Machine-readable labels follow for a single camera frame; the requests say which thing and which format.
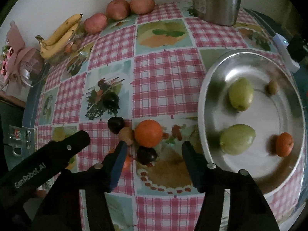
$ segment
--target green pear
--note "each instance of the green pear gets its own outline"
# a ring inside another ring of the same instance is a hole
[[[238,111],[247,110],[254,98],[254,88],[245,77],[240,77],[229,88],[229,99]]]
[[[229,155],[239,155],[246,151],[256,137],[255,130],[245,124],[236,124],[223,131],[219,145]]]

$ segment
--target orange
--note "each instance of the orange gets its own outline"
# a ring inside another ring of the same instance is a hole
[[[289,133],[282,133],[276,141],[276,153],[280,157],[286,157],[290,154],[294,146],[293,138]]]
[[[163,138],[163,130],[154,120],[144,120],[135,128],[135,140],[144,147],[154,147]]]
[[[108,152],[108,154],[112,154],[114,151],[115,151],[115,149],[112,148]],[[125,171],[129,170],[130,166],[131,166],[131,156],[129,154],[127,154],[127,156],[125,158],[125,161],[124,161],[124,164],[123,164],[122,172],[125,172]]]

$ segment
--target banana bunch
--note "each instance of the banana bunch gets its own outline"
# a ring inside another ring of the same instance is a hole
[[[76,14],[68,18],[47,40],[40,35],[35,37],[40,43],[40,53],[44,59],[53,57],[65,46],[78,28],[81,17],[82,14]]]

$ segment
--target tablecloth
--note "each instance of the tablecloth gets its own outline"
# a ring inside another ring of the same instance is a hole
[[[130,169],[121,174],[114,191],[106,194],[116,230],[193,230],[204,194],[187,180],[179,147],[184,140],[200,145],[197,107],[201,83],[215,59],[233,49],[254,49],[292,78],[268,32],[244,9],[232,27],[195,18],[189,3],[160,4],[148,15],[110,22],[100,34],[86,37],[80,50],[85,54],[75,53],[51,68],[35,121],[38,148],[85,130],[91,144],[74,157],[69,168],[84,171],[101,162],[118,143],[118,136],[107,126],[113,115],[92,100],[103,88],[111,89],[120,98],[117,116],[128,126],[134,128],[144,119],[160,123],[166,138],[159,155],[172,164],[142,166],[130,148]],[[181,141],[174,137],[174,126],[180,129]],[[267,199],[278,223],[297,204],[304,160],[303,155],[291,179]],[[160,179],[162,170],[168,171],[167,179],[179,179],[171,183]],[[182,173],[174,176],[177,170]],[[83,229],[88,230],[83,191],[80,199]],[[224,210],[222,229],[227,213]]]

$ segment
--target stainless steel tray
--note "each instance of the stainless steel tray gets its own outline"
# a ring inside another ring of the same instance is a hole
[[[239,77],[254,87],[248,110],[237,112],[230,104],[228,89]],[[276,95],[265,86],[276,80]],[[238,156],[222,152],[219,136],[234,124],[251,126],[256,137],[251,147]],[[200,91],[198,126],[204,155],[224,170],[244,168],[267,197],[278,191],[292,176],[302,154],[305,120],[300,97],[291,80],[272,60],[251,50],[235,50],[220,57],[207,72]],[[283,132],[293,136],[294,148],[285,158],[273,154],[273,138]]]

